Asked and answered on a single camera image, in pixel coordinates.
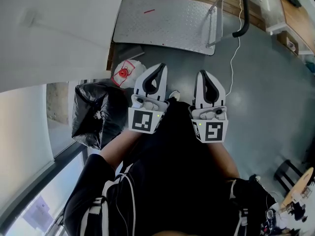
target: metal platform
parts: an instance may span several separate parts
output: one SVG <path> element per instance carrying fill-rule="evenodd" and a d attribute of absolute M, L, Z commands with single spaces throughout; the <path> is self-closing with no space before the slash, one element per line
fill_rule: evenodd
<path fill-rule="evenodd" d="M 209 46 L 209 43 L 215 42 L 222 30 L 219 27 L 217 32 L 217 8 L 212 13 L 210 8 L 210 4 L 193 0 L 123 0 L 114 42 L 213 55 L 215 45 Z"/>

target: metal handle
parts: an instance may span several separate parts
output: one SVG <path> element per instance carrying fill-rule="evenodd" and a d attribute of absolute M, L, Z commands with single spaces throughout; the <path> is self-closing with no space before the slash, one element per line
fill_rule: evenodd
<path fill-rule="evenodd" d="M 247 0 L 243 0 L 243 6 L 244 6 L 244 25 L 240 30 L 232 33 L 233 37 L 240 37 L 240 36 L 244 35 L 250 26 L 250 13 L 249 13 L 249 9 L 248 9 L 248 1 Z"/>

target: black chair leg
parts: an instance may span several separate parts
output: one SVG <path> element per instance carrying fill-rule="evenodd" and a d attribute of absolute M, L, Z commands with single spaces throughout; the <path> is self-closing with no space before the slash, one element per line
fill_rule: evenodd
<path fill-rule="evenodd" d="M 295 185 L 295 183 L 291 180 L 291 178 L 289 178 L 289 176 L 284 173 L 284 172 L 281 172 L 282 176 L 284 176 L 284 178 L 289 182 L 289 184 L 292 185 L 292 187 Z"/>
<path fill-rule="evenodd" d="M 278 174 L 274 175 L 275 179 L 282 185 L 282 187 L 285 189 L 286 194 L 289 193 L 290 189 L 287 187 L 287 185 L 282 181 L 281 177 Z"/>
<path fill-rule="evenodd" d="M 291 168 L 292 170 L 294 170 L 297 175 L 299 175 L 300 177 L 303 175 L 303 173 L 300 172 L 300 171 L 291 163 L 290 160 L 286 160 L 285 163 L 286 163 L 288 166 L 290 166 L 290 168 Z"/>

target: electrical cord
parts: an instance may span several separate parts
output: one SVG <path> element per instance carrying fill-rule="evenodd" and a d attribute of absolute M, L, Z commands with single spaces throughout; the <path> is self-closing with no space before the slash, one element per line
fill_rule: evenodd
<path fill-rule="evenodd" d="M 129 234 L 128 234 L 128 225 L 127 225 L 127 222 L 126 222 L 124 216 L 122 215 L 122 213 L 120 212 L 120 210 L 119 210 L 119 208 L 118 208 L 118 205 L 117 205 L 117 198 L 118 198 L 118 194 L 119 194 L 119 183 L 120 183 L 121 179 L 122 179 L 122 177 L 119 178 L 118 187 L 117 187 L 116 202 L 115 202 L 115 203 L 116 203 L 117 210 L 118 210 L 120 216 L 123 218 L 124 223 L 125 223 L 125 225 L 126 225 L 127 236 L 128 236 Z"/>
<path fill-rule="evenodd" d="M 239 214 L 238 214 L 239 220 L 238 220 L 238 223 L 237 223 L 235 232 L 234 232 L 234 236 L 237 236 L 237 235 L 238 235 L 238 231 L 240 230 L 240 226 L 241 226 L 241 222 L 242 222 L 242 212 L 241 212 L 241 211 L 238 211 L 238 213 L 239 213 Z"/>
<path fill-rule="evenodd" d="M 129 185 L 130 185 L 130 189 L 131 189 L 131 197 L 132 197 L 132 206 L 133 206 L 133 224 L 132 224 L 132 236 L 134 236 L 134 230 L 135 230 L 135 226 L 136 226 L 136 206 L 135 206 L 135 201 L 134 201 L 134 193 L 133 193 L 133 187 L 132 187 L 132 183 L 129 179 L 129 177 L 124 174 L 124 173 L 119 173 L 118 175 L 122 175 L 124 176 L 125 178 L 127 178 L 128 182 L 129 182 Z"/>
<path fill-rule="evenodd" d="M 240 11 L 240 14 L 238 15 L 238 19 L 240 20 L 240 29 L 239 29 L 239 30 L 241 30 L 241 28 L 242 28 L 241 13 L 242 13 L 243 9 L 242 9 L 242 6 L 241 6 L 241 0 L 240 0 L 240 8 L 241 8 L 241 11 Z M 240 47 L 241 47 L 241 41 L 240 41 L 240 37 L 238 37 L 238 47 L 236 48 L 235 53 L 234 53 L 234 55 L 233 55 L 233 57 L 231 58 L 231 61 L 230 61 L 230 66 L 231 66 L 231 71 L 232 71 L 231 86 L 230 86 L 230 91 L 226 94 L 226 96 L 228 96 L 228 95 L 231 93 L 231 91 L 232 91 L 233 75 L 234 75 L 233 66 L 232 66 L 232 61 L 233 61 L 233 59 L 234 59 L 234 57 L 235 57 L 235 55 L 236 55 L 236 53 L 237 53 L 237 50 L 238 50 Z"/>

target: red and white object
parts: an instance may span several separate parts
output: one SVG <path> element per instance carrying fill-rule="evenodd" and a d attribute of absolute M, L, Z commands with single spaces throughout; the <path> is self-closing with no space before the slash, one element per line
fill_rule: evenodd
<path fill-rule="evenodd" d="M 134 88 L 136 79 L 146 70 L 141 62 L 127 59 L 117 66 L 111 79 L 122 89 Z"/>

